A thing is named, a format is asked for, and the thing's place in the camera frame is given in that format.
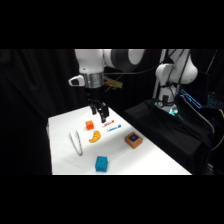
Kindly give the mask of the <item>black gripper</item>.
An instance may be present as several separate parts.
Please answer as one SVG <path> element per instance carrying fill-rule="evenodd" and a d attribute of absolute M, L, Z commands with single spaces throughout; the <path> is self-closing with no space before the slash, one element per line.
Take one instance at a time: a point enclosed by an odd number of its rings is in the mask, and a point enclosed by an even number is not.
<path fill-rule="evenodd" d="M 99 88 L 87 88 L 87 99 L 89 106 L 91 108 L 92 114 L 97 114 L 97 109 L 99 110 L 101 116 L 101 122 L 105 123 L 106 118 L 109 116 L 108 106 L 104 102 L 104 90 L 102 87 Z"/>

